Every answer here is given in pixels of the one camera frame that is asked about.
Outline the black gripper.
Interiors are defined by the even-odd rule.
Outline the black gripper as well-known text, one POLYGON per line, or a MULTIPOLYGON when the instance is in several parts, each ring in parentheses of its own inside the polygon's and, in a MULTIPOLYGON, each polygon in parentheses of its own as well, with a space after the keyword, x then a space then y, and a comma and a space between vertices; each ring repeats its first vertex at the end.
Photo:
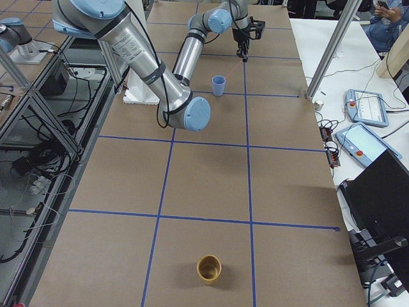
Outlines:
POLYGON ((249 34, 242 29, 232 29, 234 41, 238 44, 236 56, 243 62, 248 61, 249 34))

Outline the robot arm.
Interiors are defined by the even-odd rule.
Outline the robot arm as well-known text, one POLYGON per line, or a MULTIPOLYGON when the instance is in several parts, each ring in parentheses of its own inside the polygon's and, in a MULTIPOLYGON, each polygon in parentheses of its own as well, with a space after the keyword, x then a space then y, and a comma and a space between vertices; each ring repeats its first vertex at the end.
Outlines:
POLYGON ((189 20, 189 32, 173 70, 158 57, 144 27, 132 22, 124 1, 53 1, 56 31, 68 36, 107 42, 141 81, 158 97, 157 120, 161 126, 200 131, 210 119, 210 105, 195 97, 189 87, 194 67, 209 32, 221 34, 249 26, 246 1, 222 1, 215 9, 189 20))
POLYGON ((40 51, 24 23, 16 17, 1 19, 1 49, 16 64, 34 65, 39 65, 48 51, 47 47, 40 51))

